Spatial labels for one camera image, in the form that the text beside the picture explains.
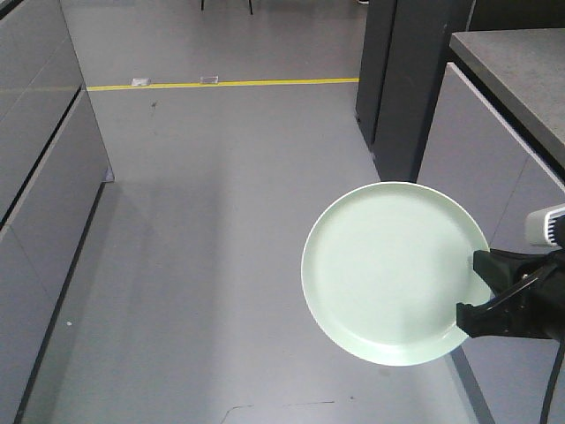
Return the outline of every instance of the gray floor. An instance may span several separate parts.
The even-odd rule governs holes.
[[[90,85],[204,72],[357,76],[361,6],[254,3],[254,17],[226,0],[207,0],[205,15],[196,0],[73,0],[65,11]],[[154,38],[159,27],[172,36]],[[153,44],[130,51],[126,39]],[[313,44],[290,56],[299,42]],[[450,360],[358,360],[322,334],[302,298],[314,220],[378,178],[353,117],[356,89],[91,94],[117,182],[104,190],[24,422],[475,422]]]

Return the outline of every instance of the yellow floor line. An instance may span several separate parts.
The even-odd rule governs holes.
[[[155,83],[143,87],[133,86],[92,86],[88,91],[147,90],[157,88],[203,88],[203,87],[258,87],[258,86],[295,86],[317,84],[344,84],[359,82],[359,78],[321,78],[321,79],[258,79],[253,81],[222,81],[217,84],[199,82]]]

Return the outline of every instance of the white tag on floor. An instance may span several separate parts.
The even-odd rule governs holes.
[[[200,77],[200,84],[217,84],[218,76],[215,77]]]
[[[149,78],[134,78],[132,79],[132,87],[144,87],[151,84],[151,80]]]

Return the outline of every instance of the plate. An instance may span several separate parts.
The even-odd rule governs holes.
[[[302,288],[321,329],[363,360],[409,366],[435,360],[467,335],[456,303],[491,291],[472,269],[483,232],[429,187],[388,182],[345,194],[318,218],[302,254]]]

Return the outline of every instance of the countertop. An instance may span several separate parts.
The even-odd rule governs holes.
[[[565,168],[565,29],[456,33],[450,47]]]

